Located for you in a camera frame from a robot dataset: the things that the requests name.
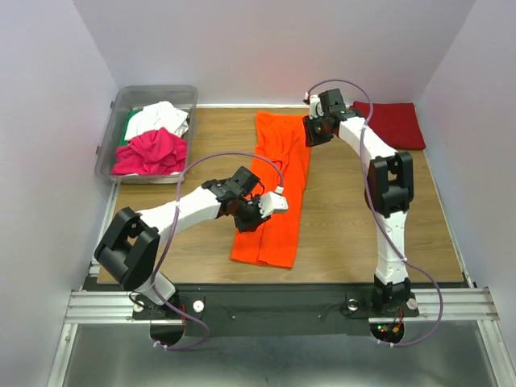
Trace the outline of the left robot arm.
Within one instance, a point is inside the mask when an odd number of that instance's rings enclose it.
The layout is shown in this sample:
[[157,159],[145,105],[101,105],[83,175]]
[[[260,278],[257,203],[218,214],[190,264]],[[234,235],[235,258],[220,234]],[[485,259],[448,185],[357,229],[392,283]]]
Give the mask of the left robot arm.
[[274,213],[288,209],[283,189],[253,195],[260,178],[241,167],[230,178],[204,182],[179,200],[148,210],[121,209],[113,217],[94,258],[122,289],[144,295],[159,316],[178,312],[173,283],[155,273],[160,245],[169,237],[199,223],[232,216],[240,232],[256,231]]

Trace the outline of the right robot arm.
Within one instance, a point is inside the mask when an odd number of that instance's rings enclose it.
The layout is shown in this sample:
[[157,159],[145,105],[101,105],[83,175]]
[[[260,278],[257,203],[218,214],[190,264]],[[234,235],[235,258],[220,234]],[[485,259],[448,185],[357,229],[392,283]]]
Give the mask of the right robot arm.
[[303,102],[310,108],[303,119],[307,147],[339,138],[360,158],[366,204],[377,224],[371,305],[379,314],[390,314],[411,297],[405,225],[414,198],[413,158],[382,140],[367,119],[345,104],[339,89],[306,93]]

